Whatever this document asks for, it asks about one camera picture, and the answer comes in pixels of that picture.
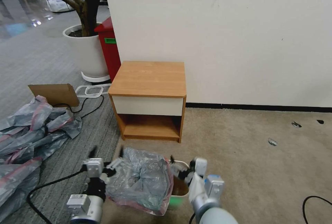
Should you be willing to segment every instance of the wooden tabletop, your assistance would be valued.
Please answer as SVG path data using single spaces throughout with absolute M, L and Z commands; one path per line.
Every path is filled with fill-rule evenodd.
M 108 93 L 117 96 L 186 96 L 183 62 L 124 61 Z

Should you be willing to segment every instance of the potted plant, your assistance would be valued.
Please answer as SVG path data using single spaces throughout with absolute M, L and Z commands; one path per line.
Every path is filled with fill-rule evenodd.
M 97 26 L 97 11 L 100 0 L 62 0 L 70 5 L 78 14 L 81 23 L 63 31 L 68 38 L 82 71 L 82 76 L 90 82 L 108 80 L 107 66 L 100 41 L 94 29 Z

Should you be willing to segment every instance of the beige carpet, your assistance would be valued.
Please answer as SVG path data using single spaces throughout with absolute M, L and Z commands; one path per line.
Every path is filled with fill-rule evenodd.
M 302 128 L 293 127 L 292 121 Z M 204 157 L 207 172 L 225 180 L 221 203 L 239 223 L 302 224 L 306 196 L 332 200 L 331 127 L 330 113 L 186 108 L 181 144 L 120 140 L 117 149 L 124 144 L 186 162 Z M 268 138 L 278 145 L 271 146 Z M 332 223 L 332 207 L 327 203 L 310 199 L 306 209 L 309 223 Z M 102 223 L 186 224 L 191 214 L 188 202 L 156 217 L 108 200 Z

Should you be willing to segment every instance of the trash bin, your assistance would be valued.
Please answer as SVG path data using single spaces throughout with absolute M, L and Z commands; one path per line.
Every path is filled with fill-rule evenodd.
M 94 31 L 99 35 L 110 79 L 113 81 L 121 66 L 121 62 L 111 17 L 103 21 L 102 24 L 98 25 Z

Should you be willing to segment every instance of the cardboard piece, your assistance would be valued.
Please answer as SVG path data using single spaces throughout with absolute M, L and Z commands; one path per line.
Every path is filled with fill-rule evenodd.
M 29 85 L 29 88 L 34 96 L 44 96 L 52 106 L 60 103 L 66 103 L 70 106 L 78 106 L 80 104 L 71 84 Z

